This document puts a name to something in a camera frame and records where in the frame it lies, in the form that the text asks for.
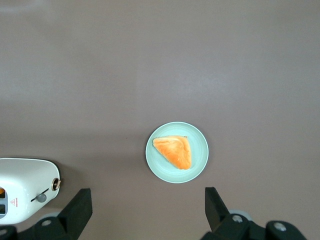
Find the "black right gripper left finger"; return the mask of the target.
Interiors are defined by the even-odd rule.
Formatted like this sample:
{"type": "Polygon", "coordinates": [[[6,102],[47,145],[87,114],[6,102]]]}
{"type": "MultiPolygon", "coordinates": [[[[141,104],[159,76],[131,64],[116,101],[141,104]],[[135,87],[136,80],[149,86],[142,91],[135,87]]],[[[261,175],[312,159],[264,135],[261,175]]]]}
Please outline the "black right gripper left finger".
{"type": "Polygon", "coordinates": [[[92,195],[82,188],[57,216],[45,217],[17,232],[13,225],[0,227],[2,240],[77,240],[92,216],[92,195]]]}

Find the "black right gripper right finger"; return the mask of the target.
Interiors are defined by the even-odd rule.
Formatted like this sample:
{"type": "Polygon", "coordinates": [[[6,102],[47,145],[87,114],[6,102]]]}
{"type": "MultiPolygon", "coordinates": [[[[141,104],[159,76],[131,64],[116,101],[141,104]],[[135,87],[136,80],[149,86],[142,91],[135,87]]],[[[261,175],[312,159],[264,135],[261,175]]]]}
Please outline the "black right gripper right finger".
{"type": "Polygon", "coordinates": [[[203,240],[303,240],[291,223],[272,220],[265,227],[240,213],[230,213],[215,187],[205,188],[205,215],[211,231],[203,240]]]}

